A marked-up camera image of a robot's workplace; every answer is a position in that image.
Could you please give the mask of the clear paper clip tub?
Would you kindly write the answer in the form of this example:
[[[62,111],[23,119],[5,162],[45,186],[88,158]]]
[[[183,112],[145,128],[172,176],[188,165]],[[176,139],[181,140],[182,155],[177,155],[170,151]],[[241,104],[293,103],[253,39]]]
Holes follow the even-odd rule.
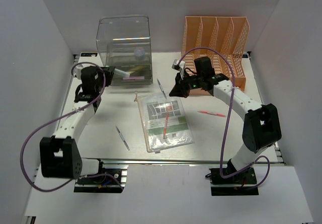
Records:
[[[134,57],[136,60],[144,60],[145,59],[145,49],[143,47],[136,47],[134,49]]]

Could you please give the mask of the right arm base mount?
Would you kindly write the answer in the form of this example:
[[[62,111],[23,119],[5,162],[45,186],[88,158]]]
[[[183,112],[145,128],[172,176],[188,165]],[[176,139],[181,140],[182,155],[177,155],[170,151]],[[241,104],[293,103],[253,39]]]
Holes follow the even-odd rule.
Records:
[[[253,168],[227,179],[220,176],[219,168],[212,168],[205,178],[210,180],[212,196],[259,195],[258,187],[255,187],[257,179]]]

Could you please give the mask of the purple highlighter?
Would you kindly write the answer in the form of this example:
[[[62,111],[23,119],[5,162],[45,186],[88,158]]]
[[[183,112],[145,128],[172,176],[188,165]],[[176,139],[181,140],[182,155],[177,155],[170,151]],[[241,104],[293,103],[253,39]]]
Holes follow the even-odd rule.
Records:
[[[140,80],[144,80],[145,77],[144,76],[139,76],[139,77],[123,77],[123,80],[125,81],[140,81]]]

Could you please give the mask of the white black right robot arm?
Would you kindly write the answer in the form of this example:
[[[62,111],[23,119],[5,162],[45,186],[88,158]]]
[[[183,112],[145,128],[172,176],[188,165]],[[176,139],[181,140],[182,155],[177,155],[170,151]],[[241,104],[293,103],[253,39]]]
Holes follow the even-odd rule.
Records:
[[[244,121],[243,144],[228,161],[224,174],[231,182],[239,183],[246,176],[245,170],[250,168],[260,154],[281,139],[277,108],[273,104],[263,105],[251,99],[234,87],[226,75],[216,74],[209,57],[196,59],[195,67],[196,70],[189,75],[183,62],[174,61],[172,69],[178,73],[169,96],[186,98],[191,90],[202,89],[223,101]]]

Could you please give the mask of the orange highlighter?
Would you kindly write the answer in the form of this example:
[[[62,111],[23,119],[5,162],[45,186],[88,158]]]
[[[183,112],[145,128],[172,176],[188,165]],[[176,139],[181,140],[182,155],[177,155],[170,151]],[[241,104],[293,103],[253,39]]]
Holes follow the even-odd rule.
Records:
[[[117,68],[114,69],[114,73],[117,74],[118,76],[123,77],[123,78],[129,78],[130,77],[129,72],[126,72],[126,71],[123,71],[123,70],[120,70],[120,69],[117,69]]]

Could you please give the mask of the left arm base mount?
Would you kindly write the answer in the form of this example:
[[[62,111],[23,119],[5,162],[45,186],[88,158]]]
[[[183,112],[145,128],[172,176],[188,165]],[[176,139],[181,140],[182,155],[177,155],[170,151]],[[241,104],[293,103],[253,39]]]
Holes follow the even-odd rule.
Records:
[[[122,193],[127,178],[126,166],[100,167],[99,174],[109,174],[113,177],[102,175],[94,178],[77,179],[74,193]]]

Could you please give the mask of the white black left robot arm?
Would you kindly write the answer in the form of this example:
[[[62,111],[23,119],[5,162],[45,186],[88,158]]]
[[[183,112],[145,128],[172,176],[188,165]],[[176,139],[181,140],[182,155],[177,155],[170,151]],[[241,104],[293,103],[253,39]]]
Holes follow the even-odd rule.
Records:
[[[97,159],[80,156],[77,142],[88,121],[95,115],[100,93],[111,84],[115,68],[87,66],[78,76],[81,84],[75,91],[72,114],[51,137],[40,141],[40,160],[43,177],[77,179],[89,175],[95,183],[106,179],[106,170]]]

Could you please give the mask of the clear grey drawer organizer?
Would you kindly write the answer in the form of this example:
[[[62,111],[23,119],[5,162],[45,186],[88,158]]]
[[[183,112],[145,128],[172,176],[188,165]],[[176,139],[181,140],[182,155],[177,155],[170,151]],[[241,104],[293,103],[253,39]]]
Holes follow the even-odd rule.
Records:
[[[134,67],[142,71],[130,74],[130,77],[144,76],[144,80],[125,81],[114,73],[112,85],[151,85],[152,56],[149,18],[144,15],[110,16],[99,21],[96,46],[103,66],[114,66],[128,72]],[[145,59],[136,60],[134,49],[143,47]]]

